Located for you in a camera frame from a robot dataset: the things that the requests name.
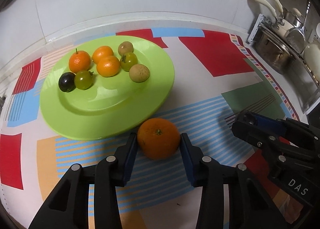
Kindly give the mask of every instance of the plate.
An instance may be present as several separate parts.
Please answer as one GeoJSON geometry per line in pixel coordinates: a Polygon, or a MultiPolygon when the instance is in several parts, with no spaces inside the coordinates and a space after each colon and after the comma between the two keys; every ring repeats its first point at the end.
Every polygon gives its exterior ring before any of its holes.
{"type": "Polygon", "coordinates": [[[40,93],[41,113],[52,130],[73,140],[107,138],[139,125],[164,103],[173,86],[174,67],[158,45],[138,37],[108,36],[86,42],[77,49],[92,55],[96,48],[108,45],[120,59],[118,46],[124,41],[133,44],[139,63],[149,68],[149,79],[135,83],[122,69],[113,77],[102,77],[92,63],[94,84],[87,90],[64,93],[58,80],[70,71],[68,61],[74,50],[70,51],[54,65],[40,93]]]}

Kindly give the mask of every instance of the tiled wall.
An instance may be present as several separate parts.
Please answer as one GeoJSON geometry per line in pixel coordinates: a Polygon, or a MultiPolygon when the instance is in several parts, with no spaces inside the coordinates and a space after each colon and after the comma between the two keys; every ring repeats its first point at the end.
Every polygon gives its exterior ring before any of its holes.
{"type": "MultiPolygon", "coordinates": [[[[306,4],[306,0],[281,1],[301,11],[306,4]]],[[[82,30],[134,20],[183,19],[249,33],[261,12],[268,15],[252,0],[14,0],[0,12],[0,80],[3,70],[21,57],[82,30]]],[[[308,25],[320,22],[314,8],[310,14],[308,25]]]]}

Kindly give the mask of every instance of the metal pin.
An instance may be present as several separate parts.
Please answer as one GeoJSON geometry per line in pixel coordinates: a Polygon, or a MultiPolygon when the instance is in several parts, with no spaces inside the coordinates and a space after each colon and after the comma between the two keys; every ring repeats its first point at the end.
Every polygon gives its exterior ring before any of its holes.
{"type": "Polygon", "coordinates": [[[113,155],[110,155],[107,157],[107,162],[114,162],[116,160],[116,157],[114,157],[113,155]]]}
{"type": "Polygon", "coordinates": [[[73,164],[73,165],[71,166],[71,169],[72,169],[73,171],[77,171],[79,168],[80,168],[80,165],[79,165],[79,164],[73,164]]]}
{"type": "Polygon", "coordinates": [[[211,161],[211,157],[209,157],[209,156],[203,156],[203,157],[202,157],[202,160],[203,160],[204,162],[210,162],[210,161],[211,161]]]}
{"type": "Polygon", "coordinates": [[[238,165],[238,169],[241,170],[241,171],[245,171],[245,170],[247,169],[247,166],[244,165],[243,163],[240,163],[240,164],[238,165]]]}
{"type": "Polygon", "coordinates": [[[281,162],[285,162],[285,161],[286,161],[286,158],[285,158],[283,155],[279,155],[279,156],[278,156],[278,159],[279,159],[281,162]]]}

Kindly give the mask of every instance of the small orange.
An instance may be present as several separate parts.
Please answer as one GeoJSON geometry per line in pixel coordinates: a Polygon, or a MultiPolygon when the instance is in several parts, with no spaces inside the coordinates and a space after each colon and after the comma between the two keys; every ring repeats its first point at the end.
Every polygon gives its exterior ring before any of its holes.
{"type": "Polygon", "coordinates": [[[176,152],[180,144],[180,133],[170,121],[151,118],[140,126],[137,140],[146,157],[161,160],[176,152]]]}
{"type": "Polygon", "coordinates": [[[95,64],[98,64],[106,56],[113,56],[113,50],[109,46],[101,46],[92,54],[92,60],[95,64]]]}
{"type": "Polygon", "coordinates": [[[120,70],[120,61],[115,56],[102,58],[97,64],[97,71],[103,77],[116,75],[120,70]]]}
{"type": "Polygon", "coordinates": [[[90,55],[86,51],[78,51],[76,49],[76,52],[69,59],[69,69],[75,74],[81,70],[88,70],[90,65],[90,55]]]}

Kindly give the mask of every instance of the dish rack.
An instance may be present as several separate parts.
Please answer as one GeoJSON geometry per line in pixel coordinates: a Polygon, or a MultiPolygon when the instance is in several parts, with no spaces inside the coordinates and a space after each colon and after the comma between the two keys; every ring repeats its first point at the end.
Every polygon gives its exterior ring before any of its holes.
{"type": "Polygon", "coordinates": [[[313,83],[316,86],[316,90],[313,92],[313,94],[302,104],[302,112],[305,114],[309,114],[316,107],[316,105],[318,103],[320,103],[320,82],[315,78],[312,71],[305,63],[303,56],[301,54],[296,53],[295,50],[288,43],[286,43],[278,35],[276,35],[274,32],[272,32],[270,30],[270,28],[268,28],[268,26],[271,26],[271,25],[272,25],[272,22],[268,18],[266,18],[266,16],[260,14],[257,21],[256,21],[256,24],[254,25],[254,28],[253,28],[251,34],[248,37],[248,43],[252,46],[253,43],[255,42],[254,37],[257,34],[258,29],[263,28],[264,30],[266,30],[270,34],[276,36],[280,41],[282,41],[287,46],[287,48],[289,49],[290,54],[293,56],[294,60],[297,60],[298,62],[300,62],[303,65],[306,72],[311,77],[313,83]]]}

